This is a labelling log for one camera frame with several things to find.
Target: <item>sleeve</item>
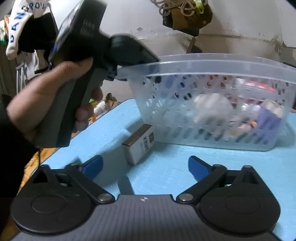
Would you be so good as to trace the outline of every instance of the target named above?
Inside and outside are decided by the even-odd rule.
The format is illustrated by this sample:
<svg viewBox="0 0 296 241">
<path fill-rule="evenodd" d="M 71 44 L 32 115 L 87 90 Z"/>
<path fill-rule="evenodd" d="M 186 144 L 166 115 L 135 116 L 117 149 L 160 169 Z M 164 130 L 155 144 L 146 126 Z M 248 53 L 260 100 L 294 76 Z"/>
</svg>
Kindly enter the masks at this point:
<svg viewBox="0 0 296 241">
<path fill-rule="evenodd" d="M 37 149 L 13 126 L 1 101 L 0 151 L 0 233 L 2 233 L 9 216 L 10 204 L 21 184 L 24 167 Z"/>
</svg>

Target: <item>clothes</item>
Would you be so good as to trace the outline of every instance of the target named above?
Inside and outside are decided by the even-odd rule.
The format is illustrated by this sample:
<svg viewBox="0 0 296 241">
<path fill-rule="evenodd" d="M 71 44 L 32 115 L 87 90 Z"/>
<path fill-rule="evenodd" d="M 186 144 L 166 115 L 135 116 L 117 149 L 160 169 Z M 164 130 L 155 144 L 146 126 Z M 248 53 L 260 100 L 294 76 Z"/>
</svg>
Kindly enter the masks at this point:
<svg viewBox="0 0 296 241">
<path fill-rule="evenodd" d="M 40 70 L 47 69 L 48 65 L 43 55 L 44 50 L 35 50 L 33 53 L 26 53 L 22 51 L 17 55 L 17 65 L 20 65 L 22 62 L 25 63 L 28 81 L 35 77 L 37 73 L 40 73 Z"/>
<path fill-rule="evenodd" d="M 24 175 L 24 167 L 37 151 L 11 123 L 2 101 L 0 101 L 0 140 L 2 170 L 0 175 L 0 233 L 2 233 L 9 216 L 10 204 L 18 192 Z"/>
<path fill-rule="evenodd" d="M 4 16 L 5 33 L 7 36 L 8 36 L 8 29 L 9 29 L 9 18 L 10 18 L 10 15 Z"/>
<path fill-rule="evenodd" d="M 34 53 L 35 50 L 45 50 L 47 60 L 56 39 L 56 31 L 51 13 L 39 18 L 33 16 L 27 21 L 18 41 L 20 51 Z"/>
<path fill-rule="evenodd" d="M 5 33 L 5 22 L 4 19 L 0 21 L 0 44 L 7 44 L 7 36 Z"/>
<path fill-rule="evenodd" d="M 9 38 L 6 49 L 6 55 L 9 60 L 14 59 L 17 56 L 19 50 L 19 38 L 29 19 L 40 18 L 41 16 L 50 13 L 50 8 L 46 5 L 46 2 L 47 1 L 45 0 L 15 1 L 10 15 Z"/>
</svg>

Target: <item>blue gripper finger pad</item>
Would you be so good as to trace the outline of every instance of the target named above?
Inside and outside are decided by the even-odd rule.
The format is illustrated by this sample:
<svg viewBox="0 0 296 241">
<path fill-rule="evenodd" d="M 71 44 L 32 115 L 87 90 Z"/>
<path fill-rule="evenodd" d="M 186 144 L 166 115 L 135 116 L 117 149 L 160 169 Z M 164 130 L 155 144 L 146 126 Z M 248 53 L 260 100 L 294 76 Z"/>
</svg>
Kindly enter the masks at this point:
<svg viewBox="0 0 296 241">
<path fill-rule="evenodd" d="M 188 159 L 188 169 L 194 176 L 196 181 L 201 181 L 207 177 L 212 169 L 212 166 L 199 159 L 196 156 L 191 156 Z"/>
<path fill-rule="evenodd" d="M 103 158 L 100 155 L 96 155 L 81 164 L 79 169 L 84 176 L 93 180 L 103 170 Z"/>
</svg>

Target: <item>round black pad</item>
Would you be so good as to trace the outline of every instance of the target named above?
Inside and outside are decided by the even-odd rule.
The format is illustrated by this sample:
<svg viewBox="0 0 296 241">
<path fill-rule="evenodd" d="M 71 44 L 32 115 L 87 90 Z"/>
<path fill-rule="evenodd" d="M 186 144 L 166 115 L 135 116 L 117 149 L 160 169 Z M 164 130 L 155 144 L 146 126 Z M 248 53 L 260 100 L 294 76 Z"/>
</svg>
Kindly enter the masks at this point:
<svg viewBox="0 0 296 241">
<path fill-rule="evenodd" d="M 236 235 L 272 230 L 280 215 L 280 206 L 272 193 L 249 183 L 208 192 L 199 209 L 209 224 Z"/>
<path fill-rule="evenodd" d="M 53 235 L 80 226 L 91 213 L 91 201 L 80 190 L 60 187 L 44 191 L 37 197 L 18 196 L 11 206 L 11 215 L 23 231 Z"/>
</svg>

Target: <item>transparent plastic basket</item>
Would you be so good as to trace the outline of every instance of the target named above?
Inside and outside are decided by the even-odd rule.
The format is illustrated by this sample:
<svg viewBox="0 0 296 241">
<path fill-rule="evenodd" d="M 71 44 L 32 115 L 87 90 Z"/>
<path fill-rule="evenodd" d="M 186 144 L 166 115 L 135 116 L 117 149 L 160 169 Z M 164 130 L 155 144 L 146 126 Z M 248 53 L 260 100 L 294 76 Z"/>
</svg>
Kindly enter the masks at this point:
<svg viewBox="0 0 296 241">
<path fill-rule="evenodd" d="M 117 78 L 128 79 L 144 122 L 156 126 L 156 141 L 200 147 L 271 149 L 296 93 L 295 68 L 269 59 L 232 54 L 163 56 L 158 63 L 122 67 Z M 194 102 L 200 94 L 210 93 L 227 97 L 233 110 L 223 119 L 196 122 Z M 226 138 L 233 124 L 239 126 L 243 122 L 239 119 L 229 126 L 241 111 L 235 106 L 238 99 L 254 106 L 266 100 L 281 105 L 279 124 L 271 128 L 267 118 L 260 127 Z"/>
</svg>

